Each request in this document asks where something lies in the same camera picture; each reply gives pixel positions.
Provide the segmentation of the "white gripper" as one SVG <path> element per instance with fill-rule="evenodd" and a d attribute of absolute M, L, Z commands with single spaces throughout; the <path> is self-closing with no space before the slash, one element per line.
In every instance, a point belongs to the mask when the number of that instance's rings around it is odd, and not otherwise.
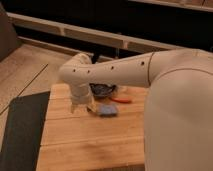
<path fill-rule="evenodd" d="M 75 109 L 81 104 L 84 104 L 89 109 L 94 107 L 94 98 L 88 84 L 70 85 L 69 88 L 71 112 L 74 112 Z"/>

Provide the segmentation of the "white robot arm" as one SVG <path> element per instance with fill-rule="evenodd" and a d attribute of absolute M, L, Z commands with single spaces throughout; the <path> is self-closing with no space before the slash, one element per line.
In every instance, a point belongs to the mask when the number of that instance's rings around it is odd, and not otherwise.
<path fill-rule="evenodd" d="M 59 73 L 74 106 L 92 101 L 91 83 L 149 89 L 146 171 L 213 171 L 213 53 L 176 49 L 97 64 L 79 53 Z"/>

